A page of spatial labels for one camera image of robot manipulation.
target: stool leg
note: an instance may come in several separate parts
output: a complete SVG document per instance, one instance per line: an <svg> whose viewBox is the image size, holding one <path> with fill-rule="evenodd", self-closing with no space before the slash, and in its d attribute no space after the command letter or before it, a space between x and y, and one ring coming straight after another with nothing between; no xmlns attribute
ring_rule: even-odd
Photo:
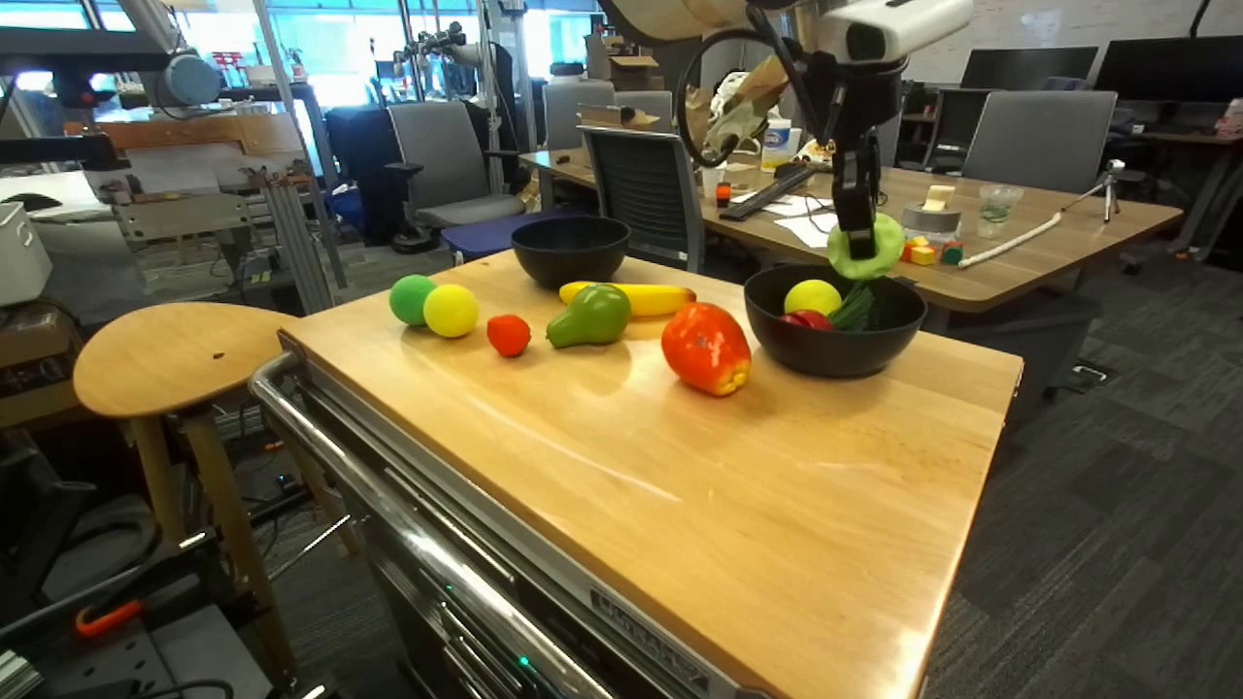
<svg viewBox="0 0 1243 699"><path fill-rule="evenodd" d="M267 609L255 621L255 627L276 664L287 678L293 678L297 663L293 659L290 638L285 633L285 624L276 608L264 558L251 537L250 517L237 493L237 481L234 480L225 445L220 443L215 418L210 413L188 418L185 437L190 440L194 458L199 463L199 479L211 499L216 522L224 532L225 544L229 545L229 556L242 576L242 582L255 593L259 606Z"/></svg>
<svg viewBox="0 0 1243 699"><path fill-rule="evenodd" d="M298 471L302 473L302 483L306 484L311 495L314 496L316 502L323 509L323 514L328 515L328 524L339 520L346 514L346 507L342 506L341 500L337 500L331 493L328 493L328 481L323 478L323 470L319 469L319 464L314 463L306 450L302 449L296 442L288 439L282 439L285 442L285 448L290 450L293 455L293 461L298 465ZM357 556L360 551L358 546L358 534L354 532L351 524L337 530L341 536L341 542L346 545L346 551L351 556Z"/></svg>
<svg viewBox="0 0 1243 699"><path fill-rule="evenodd" d="M129 427L138 444L138 456L143 463L143 476L147 479L147 493L152 498L152 510L164 536L173 544L185 541L185 521L178 505L177 489L173 488L173 465L168 460L168 443L164 442L164 428L159 415L133 418Z"/></svg>

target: white storage bin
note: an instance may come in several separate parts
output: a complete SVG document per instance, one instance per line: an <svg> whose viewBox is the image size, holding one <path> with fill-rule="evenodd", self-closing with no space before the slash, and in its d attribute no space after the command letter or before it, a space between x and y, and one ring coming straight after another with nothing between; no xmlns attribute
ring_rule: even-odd
<svg viewBox="0 0 1243 699"><path fill-rule="evenodd" d="M0 307L39 299L52 274L21 204L0 204Z"/></svg>

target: white cable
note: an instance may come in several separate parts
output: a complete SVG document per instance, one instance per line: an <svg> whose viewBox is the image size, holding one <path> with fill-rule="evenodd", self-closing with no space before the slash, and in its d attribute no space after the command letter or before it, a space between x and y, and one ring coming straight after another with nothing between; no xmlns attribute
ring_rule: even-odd
<svg viewBox="0 0 1243 699"><path fill-rule="evenodd" d="M962 260L961 262L958 262L958 269L960 270L965 270L965 269L970 267L971 265L976 265L976 264L983 262L986 260L992 260L997 255L1001 255L1002 252L1008 252L1008 251L1018 248L1019 245L1027 243L1028 240L1032 240L1037 235L1040 235L1042 233L1049 230L1050 228L1057 226L1059 223L1062 223L1062 211L1058 211L1057 214L1053 214L1053 218L1049 219L1049 220L1047 220L1047 221L1044 221L1043 225L1040 225L1039 228L1034 228L1034 229L1024 233L1023 235L1016 238L1014 240L1011 240L1008 243L1002 243L1001 245L998 245L997 248L993 248L992 250L988 250L987 252L981 252L978 255L972 255L972 256Z"/></svg>

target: wooden stool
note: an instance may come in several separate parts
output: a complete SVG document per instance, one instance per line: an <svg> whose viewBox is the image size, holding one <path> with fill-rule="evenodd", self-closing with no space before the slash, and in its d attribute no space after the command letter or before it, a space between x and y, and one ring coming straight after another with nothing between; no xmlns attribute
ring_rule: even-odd
<svg viewBox="0 0 1243 699"><path fill-rule="evenodd" d="M265 647L286 678L295 677L293 650L285 633L264 558L251 537L250 517L237 493L232 466L216 430L211 400L246 379L281 352L277 330L293 318L229 303L164 303L128 313L87 342L73 371L73 389L91 410L129 420L142 456L155 520L165 536L186 537L170 480L172 466L162 417L178 413L199 464L199 479L211 499L239 583L267 613L256 621ZM329 521L344 510L328 491L323 473L310 456L288 445L302 480ZM341 527L351 555L358 540Z"/></svg>

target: red toy tomato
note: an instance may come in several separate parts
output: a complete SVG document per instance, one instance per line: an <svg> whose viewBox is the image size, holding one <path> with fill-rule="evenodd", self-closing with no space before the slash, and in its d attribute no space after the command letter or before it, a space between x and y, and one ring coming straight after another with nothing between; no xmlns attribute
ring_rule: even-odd
<svg viewBox="0 0 1243 699"><path fill-rule="evenodd" d="M829 318L815 311L794 311L793 313L786 313L781 320L788 322L789 325L797 325L802 327L809 327L812 330L833 330L833 323Z"/></svg>
<svg viewBox="0 0 1243 699"><path fill-rule="evenodd" d="M518 316L496 316L487 321L487 341L502 357L517 357L531 345L531 326Z"/></svg>
<svg viewBox="0 0 1243 699"><path fill-rule="evenodd" d="M660 337L665 361L689 386L728 396L747 383L751 346L738 321L712 303L686 303Z"/></svg>

